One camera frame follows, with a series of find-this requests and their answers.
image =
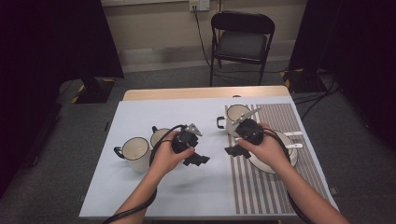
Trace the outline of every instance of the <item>white cup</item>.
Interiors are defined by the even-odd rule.
[[[227,109],[225,117],[217,118],[218,128],[225,129],[227,133],[233,137],[240,137],[239,134],[235,132],[235,129],[238,127],[239,123],[235,122],[248,112],[250,112],[250,109],[244,105],[230,106]],[[225,128],[224,126],[219,125],[219,121],[222,119],[225,119]]]
[[[120,158],[127,160],[137,173],[143,173],[149,169],[151,150],[148,141],[142,137],[129,139],[123,147],[114,147],[114,152]]]
[[[157,129],[156,127],[152,128],[153,135],[150,138],[150,143],[152,147],[155,147],[158,141],[169,131],[169,129]]]

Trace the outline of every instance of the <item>white wall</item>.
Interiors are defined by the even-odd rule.
[[[219,10],[220,0],[211,1],[211,10],[198,12],[204,44],[211,44],[210,19]],[[223,0],[223,10],[262,13],[276,24],[273,43],[295,40],[306,0]],[[188,1],[104,7],[116,47],[161,49],[199,46],[200,40]]]

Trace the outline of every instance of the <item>wooden table edge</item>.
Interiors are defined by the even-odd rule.
[[[191,98],[290,96],[285,86],[203,87],[179,89],[128,90],[122,101]]]

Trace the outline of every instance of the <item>black wire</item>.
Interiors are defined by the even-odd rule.
[[[303,104],[303,103],[306,103],[306,102],[316,101],[317,99],[319,99],[322,96],[329,96],[329,95],[331,95],[331,94],[333,94],[333,93],[335,93],[335,92],[337,92],[339,90],[339,86],[337,86],[335,91],[331,91],[333,86],[334,86],[334,83],[335,83],[335,77],[333,78],[332,84],[330,85],[330,87],[322,95],[318,95],[318,92],[317,92],[317,93],[315,93],[315,95],[309,95],[309,96],[303,96],[303,97],[299,97],[299,98],[294,98],[293,101],[294,101],[294,103],[296,105],[299,105],[299,104]]]
[[[332,30],[333,30],[333,28],[334,28],[336,19],[337,19],[338,15],[340,14],[341,6],[343,5],[343,3],[344,3],[344,0],[341,0],[340,4],[338,5],[338,8],[337,8],[337,10],[336,10],[336,12],[335,12],[334,19],[332,20],[332,26],[331,26],[331,28],[330,28],[330,30],[329,30],[329,34],[328,34],[328,37],[327,37],[327,39],[326,39],[326,42],[325,42],[324,45],[323,45],[323,46],[324,46],[324,48],[323,48],[323,50],[322,50],[323,52],[324,52],[324,50],[327,48],[327,45],[329,44]],[[323,52],[320,54],[318,64],[321,64],[321,62],[322,62],[322,60],[323,60],[323,58],[324,58],[324,53],[323,53]],[[320,97],[319,97],[319,98],[318,98],[318,99],[317,99],[317,100],[305,111],[305,113],[303,114],[301,120],[303,120],[303,119],[305,118],[305,116],[308,114],[308,112],[312,109],[312,107],[313,107],[314,105],[316,105],[321,99],[323,99],[329,92],[330,92],[330,90],[327,90],[326,93],[325,93],[323,96],[320,96]]]
[[[303,120],[303,119],[305,118],[305,116],[308,114],[308,112],[314,107],[314,105],[316,105],[317,103],[319,103],[319,101],[321,101],[321,100],[322,100],[323,98],[325,98],[326,96],[329,96],[329,95],[331,95],[331,94],[333,94],[333,93],[335,93],[336,91],[339,90],[339,86],[338,86],[338,87],[335,89],[335,91],[332,91],[332,92],[331,92],[334,83],[335,83],[335,78],[333,79],[332,84],[331,84],[331,86],[328,88],[328,90],[327,90],[323,95],[319,96],[319,98],[318,98],[311,106],[309,106],[309,108],[308,108],[308,109],[305,111],[305,113],[301,116],[301,120]]]
[[[204,41],[202,40],[201,28],[200,28],[199,22],[198,22],[198,14],[197,14],[197,11],[195,8],[193,9],[193,12],[194,12],[194,16],[195,16],[195,21],[197,22],[199,38],[201,40],[202,53],[204,54],[204,58],[205,58],[207,65],[210,67],[210,63],[209,63],[209,60],[207,59],[206,52],[205,52]]]
[[[259,133],[263,133],[264,135],[268,135],[273,137],[278,143],[279,145],[282,147],[283,152],[285,153],[285,156],[288,158],[289,162],[291,162],[290,160],[290,154],[289,154],[289,150],[286,148],[285,144],[283,143],[282,139],[280,139],[280,137],[276,134],[276,132],[274,132],[271,129],[266,129],[263,128],[262,131],[258,131]],[[294,212],[296,213],[296,215],[305,223],[311,224],[313,223],[304,213],[303,211],[301,211],[301,209],[298,207],[298,205],[295,203],[295,201],[291,198],[289,192],[288,193],[288,198],[291,204],[291,207],[293,208]]]
[[[181,125],[181,124],[177,125],[177,126],[171,128],[171,129],[169,129],[168,132],[166,132],[160,138],[160,140],[155,144],[154,148],[151,150],[151,155],[150,155],[150,158],[149,158],[149,165],[150,166],[152,164],[152,161],[154,160],[155,153],[157,152],[157,150],[160,147],[160,145],[164,142],[163,139],[166,137],[166,135],[168,135],[169,133],[171,133],[173,130],[175,130],[177,128],[184,128],[184,127],[186,127],[186,125]],[[135,213],[138,213],[138,212],[142,211],[143,209],[149,207],[154,202],[156,196],[157,196],[157,189],[154,190],[154,192],[152,193],[150,198],[145,203],[142,203],[142,204],[140,204],[139,206],[137,206],[135,208],[132,208],[130,210],[127,210],[127,211],[118,213],[118,214],[116,214],[116,215],[114,215],[112,217],[109,217],[108,219],[106,219],[103,222],[103,224],[109,224],[109,223],[112,223],[112,222],[114,222],[116,220],[119,220],[119,219],[121,219],[123,217],[128,217],[128,216],[130,216],[132,214],[135,214]]]
[[[238,70],[236,70],[236,71],[220,71],[220,70],[216,70],[216,71],[220,72],[220,73],[247,73],[247,72],[258,73],[258,72],[260,72],[259,70],[255,70],[255,71],[251,71],[251,70],[246,70],[246,71],[244,71],[244,70],[241,70],[241,71],[238,71]],[[285,68],[283,70],[280,70],[280,71],[264,71],[264,73],[281,73],[281,72],[286,72],[286,71],[287,71],[287,68]]]
[[[252,81],[252,80],[243,79],[243,78],[240,78],[240,77],[226,77],[226,78],[235,79],[235,80],[241,80],[241,81],[248,81],[248,82],[257,82],[257,81]]]
[[[218,77],[219,79],[221,79],[221,80],[227,82],[230,86],[235,86],[235,84],[233,84],[231,81],[229,81],[229,80],[226,79],[226,78],[230,78],[230,77],[224,77],[224,76],[217,75],[217,74],[215,73],[215,71],[213,71],[213,76],[216,76],[216,77]]]

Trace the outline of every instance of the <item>person's left hand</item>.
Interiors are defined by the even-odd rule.
[[[195,149],[193,147],[187,148],[180,153],[175,153],[173,151],[171,146],[172,139],[174,139],[177,134],[178,132],[171,132],[163,139],[163,142],[155,153],[150,170],[156,173],[158,172],[157,174],[166,175],[175,169],[179,162],[187,159],[194,153]]]

